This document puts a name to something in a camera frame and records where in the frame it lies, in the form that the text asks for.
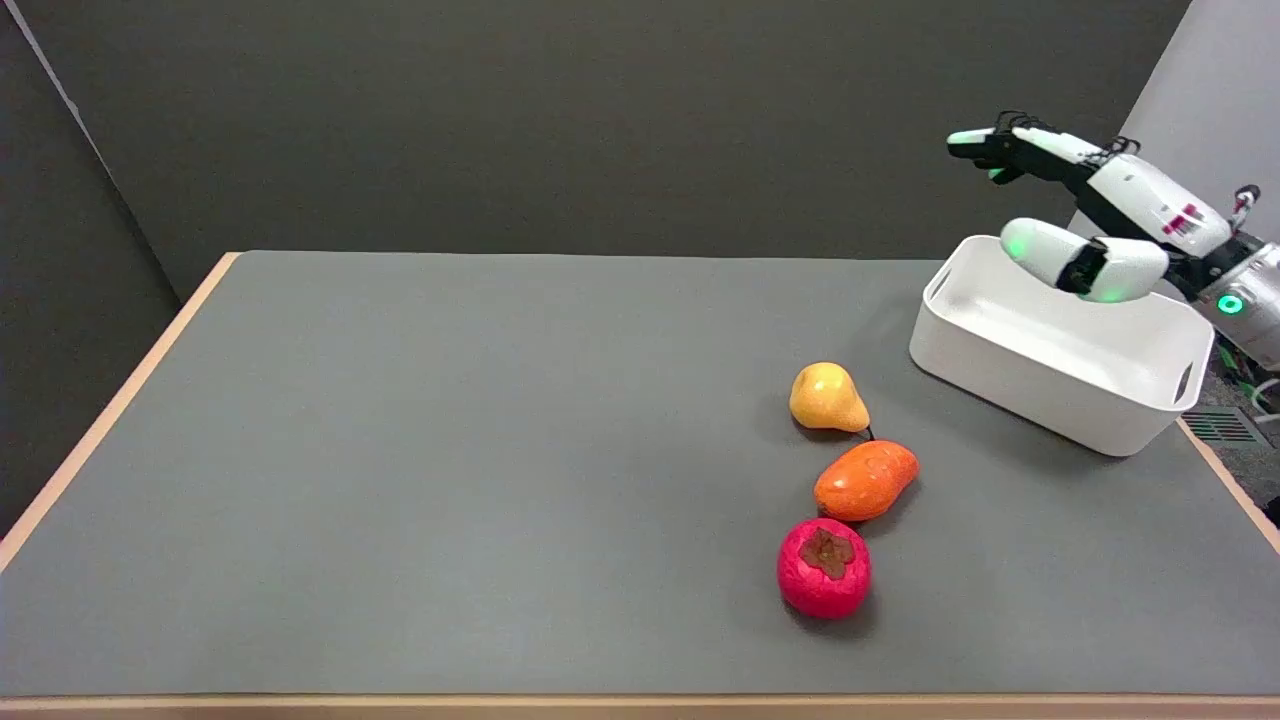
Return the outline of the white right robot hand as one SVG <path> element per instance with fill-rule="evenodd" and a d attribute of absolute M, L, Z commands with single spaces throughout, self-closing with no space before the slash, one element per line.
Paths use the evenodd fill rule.
<path fill-rule="evenodd" d="M 1161 281 L 1194 299 L 1257 250 L 1239 217 L 1220 214 L 1142 159 L 1135 140 L 1117 136 L 1100 146 L 1006 110 L 993 126 L 955 132 L 946 143 L 996 184 L 1029 176 L 1070 192 L 1092 236 L 1020 217 L 998 242 L 1024 272 L 1088 302 L 1129 302 Z"/>

